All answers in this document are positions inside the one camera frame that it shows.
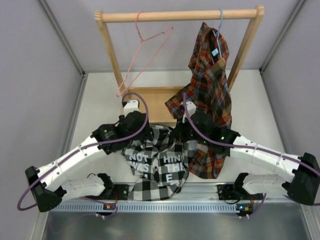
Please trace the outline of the black white checkered shirt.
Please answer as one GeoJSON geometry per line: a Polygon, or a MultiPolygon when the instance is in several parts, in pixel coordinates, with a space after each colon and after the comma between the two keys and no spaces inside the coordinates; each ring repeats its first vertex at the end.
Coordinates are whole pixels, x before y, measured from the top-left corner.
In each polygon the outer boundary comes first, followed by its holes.
{"type": "Polygon", "coordinates": [[[169,126],[152,124],[150,129],[151,140],[133,140],[121,152],[139,177],[128,194],[132,201],[162,201],[180,192],[197,152],[197,141],[178,141],[169,126]]]}

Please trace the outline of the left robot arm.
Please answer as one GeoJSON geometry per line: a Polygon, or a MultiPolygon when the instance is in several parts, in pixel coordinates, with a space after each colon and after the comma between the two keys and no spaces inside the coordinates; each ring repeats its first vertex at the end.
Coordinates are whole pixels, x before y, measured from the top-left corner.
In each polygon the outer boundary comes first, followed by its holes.
{"type": "Polygon", "coordinates": [[[135,110],[119,116],[114,124],[100,125],[84,142],[57,160],[39,168],[27,168],[25,175],[38,210],[48,212],[62,202],[81,197],[109,199],[114,184],[106,173],[85,179],[72,179],[72,175],[93,161],[150,135],[148,114],[135,110]]]}

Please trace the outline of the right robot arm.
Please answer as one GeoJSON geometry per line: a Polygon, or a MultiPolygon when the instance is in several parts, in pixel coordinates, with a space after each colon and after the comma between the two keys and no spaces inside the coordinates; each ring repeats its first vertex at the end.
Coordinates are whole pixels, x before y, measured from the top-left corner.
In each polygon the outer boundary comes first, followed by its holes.
{"type": "Polygon", "coordinates": [[[182,142],[195,140],[214,153],[247,161],[268,174],[240,173],[232,192],[239,198],[255,194],[284,195],[302,205],[313,206],[320,186],[320,166],[310,153],[282,153],[257,144],[227,127],[217,126],[197,110],[177,119],[175,135],[182,142]]]}

